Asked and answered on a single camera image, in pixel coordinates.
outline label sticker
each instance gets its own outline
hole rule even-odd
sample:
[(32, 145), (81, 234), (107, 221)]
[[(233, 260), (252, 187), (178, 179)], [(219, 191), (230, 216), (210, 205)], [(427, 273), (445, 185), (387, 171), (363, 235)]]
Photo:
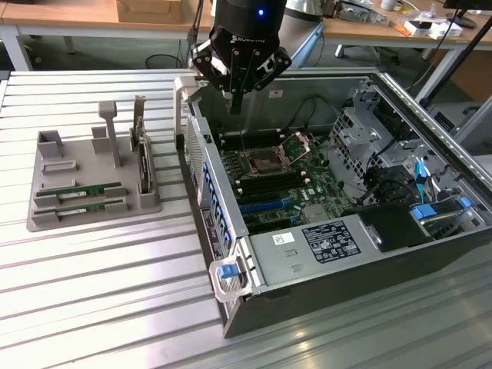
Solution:
[(284, 90), (270, 90), (268, 92), (268, 98), (281, 98), (284, 94)]
[(361, 253), (343, 221), (305, 228), (302, 233), (318, 263), (324, 264)]
[(289, 242), (294, 242), (294, 236), (291, 232), (275, 234), (272, 236), (272, 238), (274, 239), (275, 246), (278, 246), (279, 244), (288, 244)]

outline robotic arm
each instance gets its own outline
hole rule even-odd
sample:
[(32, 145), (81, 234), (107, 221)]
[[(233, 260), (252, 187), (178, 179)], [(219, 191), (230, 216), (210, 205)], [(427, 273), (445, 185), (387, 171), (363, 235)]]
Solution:
[(194, 66), (241, 113), (243, 95), (261, 90), (291, 65), (280, 47), (287, 0), (217, 0), (210, 39), (192, 55)]

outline motherboard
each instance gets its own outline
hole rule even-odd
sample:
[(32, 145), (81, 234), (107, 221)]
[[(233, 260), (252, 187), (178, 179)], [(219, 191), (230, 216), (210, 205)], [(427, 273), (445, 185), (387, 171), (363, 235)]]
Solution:
[(229, 140), (221, 158), (250, 234), (326, 221), (353, 206), (310, 135)]

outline aluminum extrusion table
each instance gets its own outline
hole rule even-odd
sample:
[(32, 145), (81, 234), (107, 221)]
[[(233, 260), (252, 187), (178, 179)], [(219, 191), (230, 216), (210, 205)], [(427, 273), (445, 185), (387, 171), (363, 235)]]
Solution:
[[(2, 368), (399, 368), (492, 363), (492, 249), (440, 273), (222, 338), (178, 158), (172, 80), (187, 71), (16, 72), (0, 83)], [(65, 140), (135, 95), (155, 153), (160, 213), (56, 231), (25, 229), (36, 132)]]

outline floor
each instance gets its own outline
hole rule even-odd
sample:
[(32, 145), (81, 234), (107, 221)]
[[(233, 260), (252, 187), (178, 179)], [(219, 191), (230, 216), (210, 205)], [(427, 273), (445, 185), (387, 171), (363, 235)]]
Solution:
[[(43, 36), (42, 38), (25, 37), (25, 44), (29, 47), (31, 55), (41, 58), (39, 64), (34, 64), (38, 70), (95, 70), (95, 69), (143, 69), (145, 59), (154, 54), (176, 55), (178, 52), (178, 40), (153, 40), (134, 38), (74, 38), (74, 55), (66, 52), (62, 37)], [(380, 63), (369, 48), (349, 48), (345, 57), (334, 57), (334, 45), (326, 45), (322, 49), (322, 43), (318, 42), (307, 66), (373, 66), (378, 65), (388, 70), (401, 85), (407, 87), (415, 75), (427, 64), (422, 61), (420, 52), (413, 49), (402, 48), (396, 50), (401, 64), (396, 66), (390, 59), (390, 54), (381, 51), (382, 63)], [(176, 68), (177, 62), (169, 57), (155, 57), (148, 61), (149, 68)], [(12, 69), (7, 53), (3, 45), (0, 45), (0, 69)], [(449, 82), (436, 97), (435, 102), (468, 101), (470, 98), (458, 87)]]

